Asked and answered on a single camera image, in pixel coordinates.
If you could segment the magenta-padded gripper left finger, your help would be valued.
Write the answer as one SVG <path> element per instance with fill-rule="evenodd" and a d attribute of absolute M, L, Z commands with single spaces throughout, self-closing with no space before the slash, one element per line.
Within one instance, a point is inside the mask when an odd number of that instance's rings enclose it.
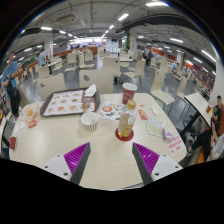
<path fill-rule="evenodd" d="M 43 166 L 43 169 L 79 185 L 90 152 L 90 143 L 87 142 L 64 155 L 56 154 Z"/>

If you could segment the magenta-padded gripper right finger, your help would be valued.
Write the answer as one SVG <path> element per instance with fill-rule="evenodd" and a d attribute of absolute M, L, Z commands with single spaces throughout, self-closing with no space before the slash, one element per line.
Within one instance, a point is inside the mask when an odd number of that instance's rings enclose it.
<path fill-rule="evenodd" d="M 132 153 L 145 185 L 182 169 L 182 167 L 167 154 L 159 155 L 138 143 L 133 144 Z"/>

